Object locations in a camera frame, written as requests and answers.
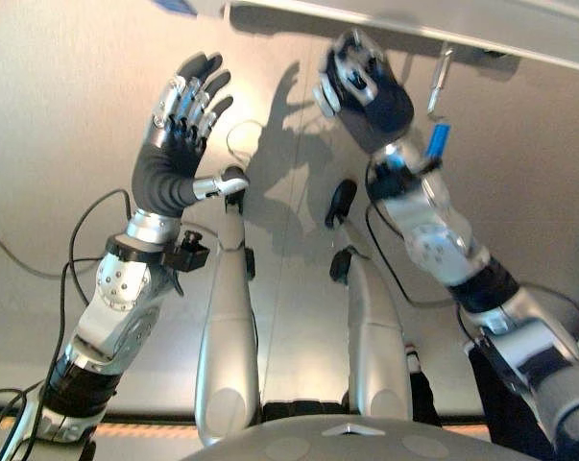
robotic hand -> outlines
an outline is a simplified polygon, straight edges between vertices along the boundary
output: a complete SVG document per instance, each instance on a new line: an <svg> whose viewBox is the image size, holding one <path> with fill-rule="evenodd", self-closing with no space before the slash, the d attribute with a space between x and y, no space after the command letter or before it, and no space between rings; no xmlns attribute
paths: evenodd
<svg viewBox="0 0 579 461"><path fill-rule="evenodd" d="M385 54L358 30L343 34L324 55L313 94L327 117L338 115L359 146L373 154L403 136L413 120L411 99Z"/></svg>
<svg viewBox="0 0 579 461"><path fill-rule="evenodd" d="M194 179L214 124L233 102L228 96L205 112L229 82L225 71L204 86L221 62L220 55L207 59L199 54L183 64L163 89L133 170L133 196L141 213L180 217L201 199L248 186L246 176L236 168L218 177Z"/></svg>
<svg viewBox="0 0 579 461"><path fill-rule="evenodd" d="M92 459L94 449L86 442L121 375L150 335L164 295L173 287L181 291L177 271L205 264L209 251L199 244L199 234L188 231L178 241L183 210L249 185L237 167L216 177L194 178L210 132L232 102L227 97L205 111L229 82L229 72L223 72L204 85L221 62L219 55L195 56L161 93L133 171L139 209L124 233L108 239L93 298L49 379L27 395L23 416L0 451L0 461L27 459L33 434L33 442L41 439L34 459L46 459L45 449L58 449L46 442L69 443L77 447L76 459ZM71 449L63 447L61 459L68 459Z"/></svg>
<svg viewBox="0 0 579 461"><path fill-rule="evenodd" d="M413 107L384 52L357 30L332 46L313 90L372 156L371 200L382 200L411 259L443 284L479 328L480 347L534 409L563 459L579 459L579 351L562 324L472 235L440 173L448 126L426 153L406 138Z"/></svg>

black rubber sleeve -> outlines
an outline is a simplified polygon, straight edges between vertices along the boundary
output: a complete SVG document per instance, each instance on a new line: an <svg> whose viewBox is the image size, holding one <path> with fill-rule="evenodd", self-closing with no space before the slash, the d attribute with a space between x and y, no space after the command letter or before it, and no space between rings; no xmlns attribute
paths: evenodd
<svg viewBox="0 0 579 461"><path fill-rule="evenodd" d="M455 301L476 314L499 307L518 293L519 285L493 257L475 276L464 283L448 286Z"/></svg>
<svg viewBox="0 0 579 461"><path fill-rule="evenodd" d="M185 152L182 155L191 157ZM176 159L157 146L142 145L132 176L132 192L137 205L163 216L182 216L187 206L197 202L193 176L200 158L196 155L193 158L188 164L184 164L186 160L183 159L182 164L177 165Z"/></svg>
<svg viewBox="0 0 579 461"><path fill-rule="evenodd" d="M52 372L44 405L63 416L88 418L106 408L121 375L83 370L63 355Z"/></svg>

metal clip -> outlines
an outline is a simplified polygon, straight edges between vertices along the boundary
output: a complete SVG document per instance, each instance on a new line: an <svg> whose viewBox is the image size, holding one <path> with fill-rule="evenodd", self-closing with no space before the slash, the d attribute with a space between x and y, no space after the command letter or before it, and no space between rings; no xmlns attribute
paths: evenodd
<svg viewBox="0 0 579 461"><path fill-rule="evenodd" d="M446 41L441 47L441 54L436 62L436 68L434 69L434 75L432 76L432 85L430 86L430 97L427 100L427 116L431 120L438 120L441 117L434 115L434 109L439 100L439 95L441 90L445 87L446 75L451 66L451 61L453 59L453 53L455 48Z"/></svg>

gray cable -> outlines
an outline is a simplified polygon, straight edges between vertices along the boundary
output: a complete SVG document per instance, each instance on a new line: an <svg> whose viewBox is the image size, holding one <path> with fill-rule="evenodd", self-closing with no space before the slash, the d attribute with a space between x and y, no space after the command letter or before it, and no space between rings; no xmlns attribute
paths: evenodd
<svg viewBox="0 0 579 461"><path fill-rule="evenodd" d="M9 259L12 260L12 262L15 265L17 265L23 271L31 274L32 276L39 277L40 279L46 279L46 280L60 280L60 274L54 274L54 273L50 273L50 272L39 271L35 267L30 266L29 264L24 262L22 259L18 258L18 256L16 256L14 253L12 253L12 251L3 242L3 240L1 240L1 238L0 238L0 249L3 251L3 253L5 253L5 255ZM93 267L94 267L94 264L90 264L89 266L84 267L83 269L78 271L78 274L83 274L86 271L89 271Z"/></svg>

black joint cover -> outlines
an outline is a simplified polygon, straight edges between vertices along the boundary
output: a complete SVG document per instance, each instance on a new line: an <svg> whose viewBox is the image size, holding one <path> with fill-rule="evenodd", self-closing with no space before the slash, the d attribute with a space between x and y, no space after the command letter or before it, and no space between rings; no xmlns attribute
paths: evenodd
<svg viewBox="0 0 579 461"><path fill-rule="evenodd" d="M147 264L158 264L161 262L163 253L142 252L137 248L121 242L113 235L106 242L106 251L111 255L118 256L121 261L145 262Z"/></svg>
<svg viewBox="0 0 579 461"><path fill-rule="evenodd" d="M570 365L570 362L568 362L557 349L549 348L530 357L518 368L526 375L530 385L536 389L546 377Z"/></svg>
<svg viewBox="0 0 579 461"><path fill-rule="evenodd" d="M519 285L493 257L486 267L464 283L448 286L455 301L477 314L505 304L518 293Z"/></svg>
<svg viewBox="0 0 579 461"><path fill-rule="evenodd" d="M121 375L99 375L77 367L63 355L52 372L44 405L63 416L88 418L106 408Z"/></svg>

